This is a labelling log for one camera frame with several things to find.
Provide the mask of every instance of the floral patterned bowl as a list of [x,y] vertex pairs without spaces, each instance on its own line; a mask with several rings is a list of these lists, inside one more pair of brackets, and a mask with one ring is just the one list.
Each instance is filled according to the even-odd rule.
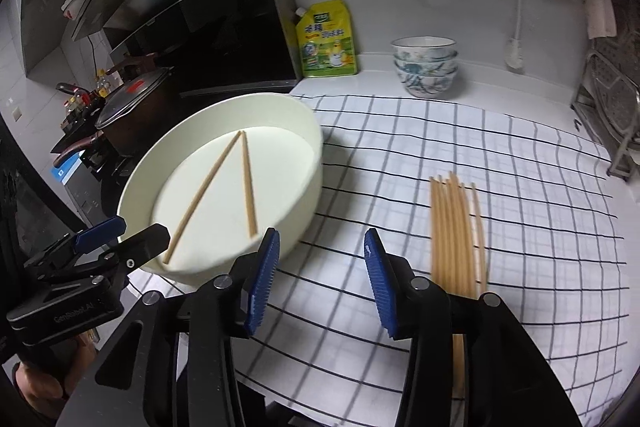
[[455,49],[456,41],[446,37],[405,37],[391,43],[394,55],[407,62],[423,62],[446,58]]
[[451,87],[458,68],[443,76],[421,76],[396,68],[396,73],[404,89],[418,98],[434,98]]
[[409,62],[395,58],[394,64],[396,68],[405,73],[419,74],[420,76],[443,76],[453,73],[458,68],[458,60],[456,56],[458,52],[454,52],[447,58],[439,58],[437,60],[429,60],[425,62]]

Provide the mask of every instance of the cooking pot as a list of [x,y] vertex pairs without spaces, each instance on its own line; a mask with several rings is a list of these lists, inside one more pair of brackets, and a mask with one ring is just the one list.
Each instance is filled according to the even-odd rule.
[[68,158],[107,139],[120,156],[134,156],[150,147],[175,121],[171,73],[159,68],[141,74],[112,93],[95,122],[96,132],[71,144],[53,161],[59,168]]

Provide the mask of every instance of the metal screw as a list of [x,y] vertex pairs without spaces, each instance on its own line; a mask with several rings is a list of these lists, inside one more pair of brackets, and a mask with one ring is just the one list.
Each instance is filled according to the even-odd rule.
[[429,279],[427,277],[414,277],[411,279],[411,288],[414,290],[426,290],[429,287]]
[[145,293],[142,296],[142,302],[143,302],[143,304],[146,304],[147,306],[151,306],[151,304],[156,304],[156,302],[158,302],[159,298],[160,298],[160,292],[158,292],[156,290],[152,290],[150,292]]
[[487,306],[491,306],[491,308],[497,308],[502,302],[502,300],[495,293],[485,293],[482,296],[482,299],[484,299],[484,303]]
[[229,288],[229,286],[231,286],[231,283],[233,281],[234,280],[231,279],[230,275],[227,275],[227,274],[218,275],[215,279],[213,279],[213,286],[215,286],[219,290],[223,290],[225,288]]

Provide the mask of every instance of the hanging towel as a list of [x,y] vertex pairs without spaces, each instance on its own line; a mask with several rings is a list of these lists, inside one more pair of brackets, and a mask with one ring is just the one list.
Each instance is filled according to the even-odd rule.
[[616,36],[616,17],[611,0],[585,0],[584,9],[587,12],[587,33],[590,39]]

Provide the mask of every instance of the white tablecloth with black grid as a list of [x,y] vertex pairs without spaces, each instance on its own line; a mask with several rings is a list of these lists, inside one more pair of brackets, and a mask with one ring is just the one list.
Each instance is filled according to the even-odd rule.
[[[282,259],[256,337],[234,342],[240,381],[325,425],[394,425],[409,341],[380,327],[362,242],[375,227],[416,273],[431,266],[429,177],[478,186],[488,288],[540,348],[584,425],[627,386],[621,237],[608,155],[554,128],[450,102],[304,96],[324,133],[322,195]],[[138,271],[136,293],[187,287]],[[454,402],[452,425],[462,421]]]

